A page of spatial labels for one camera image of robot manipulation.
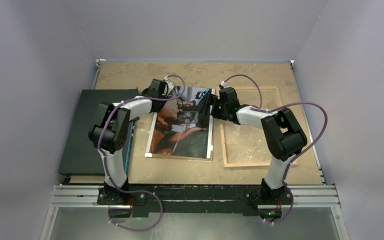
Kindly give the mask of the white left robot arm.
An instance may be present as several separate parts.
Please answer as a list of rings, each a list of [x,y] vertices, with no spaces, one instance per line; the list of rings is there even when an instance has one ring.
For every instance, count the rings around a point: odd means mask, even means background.
[[[129,138],[130,122],[141,115],[157,113],[166,102],[177,99],[176,96],[169,97],[175,87],[171,77],[153,79],[141,94],[120,102],[102,102],[98,107],[88,138],[102,160],[104,193],[118,205],[126,203],[131,193],[123,163],[123,147]]]

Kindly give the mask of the white wooden picture frame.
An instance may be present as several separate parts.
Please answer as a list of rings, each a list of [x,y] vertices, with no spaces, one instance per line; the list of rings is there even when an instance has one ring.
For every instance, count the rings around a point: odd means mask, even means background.
[[[255,87],[235,88],[241,105],[260,103],[260,95]],[[280,90],[276,86],[260,86],[262,108],[272,110],[283,104]],[[244,124],[230,121],[220,122],[223,166],[230,169],[268,168],[272,159],[264,131],[261,127],[262,112],[252,111],[257,117],[245,120]]]

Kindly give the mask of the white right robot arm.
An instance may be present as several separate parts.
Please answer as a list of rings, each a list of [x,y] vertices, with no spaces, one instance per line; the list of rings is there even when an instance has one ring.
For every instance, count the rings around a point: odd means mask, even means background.
[[[308,144],[301,125],[289,108],[263,110],[249,104],[241,104],[236,90],[225,87],[219,95],[210,94],[204,109],[213,118],[237,125],[263,130],[271,161],[266,176],[261,181],[260,196],[268,204],[274,203],[286,189],[285,179],[295,157]]]

